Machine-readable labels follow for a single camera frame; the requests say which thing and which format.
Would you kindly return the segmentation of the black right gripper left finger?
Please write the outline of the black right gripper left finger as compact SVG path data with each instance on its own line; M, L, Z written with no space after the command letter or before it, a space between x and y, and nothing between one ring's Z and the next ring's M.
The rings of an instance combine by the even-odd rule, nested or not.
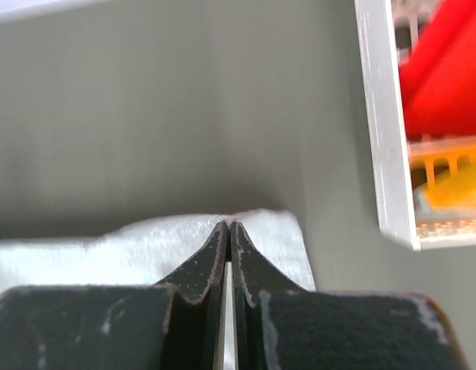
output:
M152 285L11 288L0 295L0 369L211 369L228 226Z

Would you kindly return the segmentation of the grey t shirt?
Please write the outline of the grey t shirt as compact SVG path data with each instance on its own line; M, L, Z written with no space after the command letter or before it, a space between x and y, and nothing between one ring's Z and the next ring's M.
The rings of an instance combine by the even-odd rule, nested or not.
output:
M98 237L0 240L0 294L19 285L154 284L186 261L224 221L307 290L316 285L296 217L288 211L190 214L127 225Z

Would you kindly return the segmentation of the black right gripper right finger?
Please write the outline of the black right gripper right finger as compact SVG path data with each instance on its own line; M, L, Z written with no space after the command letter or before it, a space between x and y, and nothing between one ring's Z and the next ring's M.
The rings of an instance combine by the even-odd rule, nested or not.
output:
M466 369L445 313L415 293L307 291L229 231L240 369Z

